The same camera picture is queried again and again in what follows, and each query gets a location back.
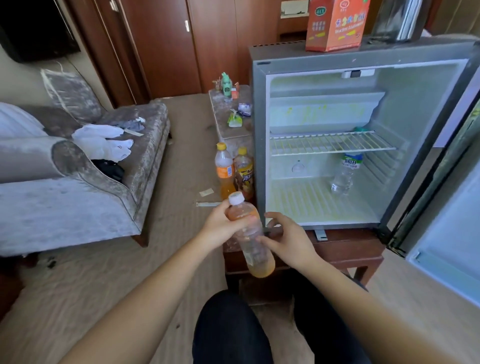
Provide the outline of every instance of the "orange box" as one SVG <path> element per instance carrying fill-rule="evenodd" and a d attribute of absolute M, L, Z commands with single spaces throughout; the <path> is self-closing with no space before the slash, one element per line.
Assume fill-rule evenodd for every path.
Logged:
<path fill-rule="evenodd" d="M 370 0 L 310 0 L 306 50 L 328 52 L 361 43 Z"/>

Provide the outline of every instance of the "beige carpet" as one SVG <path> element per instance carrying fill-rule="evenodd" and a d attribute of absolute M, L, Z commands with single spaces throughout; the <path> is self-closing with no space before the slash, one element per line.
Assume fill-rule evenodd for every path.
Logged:
<path fill-rule="evenodd" d="M 166 99 L 173 144 L 168 145 L 148 213 L 150 246 L 131 238 L 44 252 L 22 276 L 26 288 L 0 324 L 0 363 L 56 363 L 120 298 L 201 227 L 209 208 L 200 191 L 218 191 L 216 131 L 207 95 Z M 387 253 L 369 284 L 372 294 L 465 364 L 480 362 L 480 310 Z M 47 267 L 53 257 L 56 265 Z M 206 300 L 226 287 L 220 251 L 200 266 L 153 363 L 191 363 L 193 329 Z M 313 363 L 288 307 L 256 307 L 275 363 Z"/>

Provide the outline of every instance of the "black pants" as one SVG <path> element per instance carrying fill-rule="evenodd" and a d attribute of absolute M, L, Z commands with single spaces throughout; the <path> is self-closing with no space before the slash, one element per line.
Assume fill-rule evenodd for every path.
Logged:
<path fill-rule="evenodd" d="M 315 354 L 315 364 L 370 364 L 330 303 L 293 271 L 297 328 Z M 194 364 L 273 364 L 270 343 L 252 309 L 235 293 L 221 291 L 203 307 L 193 337 Z"/>

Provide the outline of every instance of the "hand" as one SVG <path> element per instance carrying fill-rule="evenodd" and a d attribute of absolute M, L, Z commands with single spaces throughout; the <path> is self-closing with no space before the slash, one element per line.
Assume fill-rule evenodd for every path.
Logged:
<path fill-rule="evenodd" d="M 283 236 L 280 238 L 280 242 L 266 236 L 259 236 L 257 240 L 265 244 L 290 267 L 302 272 L 311 264 L 315 264 L 318 259 L 321 259 L 307 233 L 300 225 L 279 212 L 265 212 L 265 217 L 273 219 L 267 225 L 269 228 L 277 224 L 282 225 Z"/>
<path fill-rule="evenodd" d="M 229 206 L 228 200 L 224 200 L 215 207 L 208 215 L 200 232 L 194 238 L 200 241 L 208 249 L 208 252 L 222 245 L 238 230 L 246 228 L 249 224 L 257 221 L 255 216 L 245 216 L 236 221 L 230 221 L 225 215 L 225 211 Z"/>

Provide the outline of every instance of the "plastic bottle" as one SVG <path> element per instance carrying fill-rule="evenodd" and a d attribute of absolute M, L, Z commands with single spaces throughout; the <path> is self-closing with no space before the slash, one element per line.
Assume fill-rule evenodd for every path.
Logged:
<path fill-rule="evenodd" d="M 232 80 L 225 72 L 222 73 L 222 91 L 224 96 L 232 97 Z"/>
<path fill-rule="evenodd" d="M 269 276 L 275 269 L 275 260 L 272 252 L 265 245 L 255 240 L 257 236 L 264 234 L 257 209 L 254 205 L 245 202 L 240 191 L 232 193 L 228 200 L 232 205 L 227 210 L 227 218 L 229 220 L 238 220 L 247 215 L 253 215 L 258 218 L 258 222 L 255 225 L 237 231 L 233 234 L 233 237 L 240 244 L 250 273 L 257 278 Z"/>
<path fill-rule="evenodd" d="M 345 153 L 332 183 L 334 194 L 348 194 L 353 185 L 353 174 L 360 168 L 363 155 Z"/>
<path fill-rule="evenodd" d="M 235 186 L 243 193 L 246 201 L 253 198 L 253 158 L 247 154 L 247 148 L 241 146 L 233 159 L 235 165 Z"/>
<path fill-rule="evenodd" d="M 236 191 L 233 185 L 235 167 L 233 166 L 232 156 L 227 151 L 227 145 L 225 143 L 217 143 L 216 148 L 216 173 L 218 179 L 220 179 L 220 196 L 222 200 L 225 200 L 232 192 Z"/>

